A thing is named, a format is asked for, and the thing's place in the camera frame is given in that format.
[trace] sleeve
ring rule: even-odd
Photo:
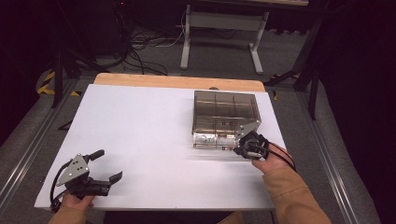
[[[303,179],[288,166],[263,176],[280,224],[331,223]]]
[[[49,224],[85,224],[87,215],[81,210],[61,206],[59,211],[52,217]]]

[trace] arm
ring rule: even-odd
[[[269,149],[280,155],[287,153],[272,144]],[[331,223],[303,179],[284,161],[270,154],[266,161],[252,163],[264,173],[264,185],[275,204],[280,224]]]
[[[49,221],[49,224],[85,224],[87,209],[93,206],[94,196],[85,196],[82,200],[68,192],[64,195],[61,208]]]

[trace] white paper sheet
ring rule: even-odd
[[[251,93],[262,118],[258,133],[283,147],[268,94]],[[90,85],[35,207],[50,206],[50,187],[64,163],[104,149],[105,156],[90,161],[90,176],[108,180],[123,171],[123,177],[107,197],[96,197],[96,209],[274,208],[262,173],[250,161],[233,151],[192,147],[193,95],[191,89]]]

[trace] hand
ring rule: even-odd
[[[268,149],[274,151],[275,153],[279,154],[289,162],[293,163],[292,160],[285,155],[288,154],[290,156],[290,154],[284,148],[279,149],[276,146],[274,146],[273,143],[270,143]],[[251,163],[257,169],[261,170],[264,174],[267,174],[268,172],[273,171],[277,168],[288,166],[287,163],[285,163],[284,161],[282,161],[280,158],[278,158],[272,153],[269,153],[268,158],[265,161],[253,160]]]
[[[62,199],[62,205],[85,212],[88,207],[93,207],[92,201],[94,198],[95,196],[85,196],[80,200],[78,197],[71,195],[69,191],[66,191]]]

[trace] floor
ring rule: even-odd
[[[189,68],[185,71],[179,69],[183,46],[180,41],[171,47],[146,47],[137,53],[143,61],[165,66],[169,76],[266,81],[271,75],[283,74],[291,69],[305,41],[305,35],[298,33],[277,35],[273,31],[264,32],[259,47],[264,75],[258,76],[248,52],[248,43],[254,39],[254,33],[233,34],[221,31],[218,35],[232,37],[224,39],[201,30],[193,33]],[[128,61],[137,64],[131,58]],[[150,66],[162,69],[155,64]],[[109,70],[113,73],[141,73],[125,63]],[[44,73],[37,81],[37,86],[47,74],[48,72]],[[82,91],[83,94],[87,86],[93,83],[95,75],[94,72],[85,71],[79,80],[68,80],[72,83],[69,86],[72,91]],[[294,92],[290,87],[292,82],[293,80],[287,80],[266,89],[271,93],[280,130],[288,151],[295,159],[298,173],[311,188],[332,223],[380,223],[373,201],[348,157],[323,86],[319,85],[317,120],[312,121],[306,115],[306,97],[309,92]],[[10,192],[4,193],[2,190],[0,223],[46,223],[50,220],[52,214],[49,211],[34,208],[35,197],[67,135],[67,131],[59,131],[58,128],[73,119],[81,98],[82,96],[68,96],[62,107],[51,109],[53,95],[40,94],[39,101],[0,148],[1,186],[9,184],[8,179],[12,176],[14,167],[27,156],[24,153],[35,148],[35,153],[29,155],[30,162],[24,163],[21,182],[16,182]],[[48,129],[43,131],[43,123],[48,122],[48,114],[54,114],[54,111],[56,117]],[[37,133],[45,133],[45,138],[37,139]],[[334,179],[342,184],[334,186]],[[345,190],[346,197],[339,196],[340,189]],[[103,223],[103,216],[104,212],[92,209],[88,220],[90,223]],[[262,211],[244,212],[244,219],[251,224],[272,223],[270,214]]]

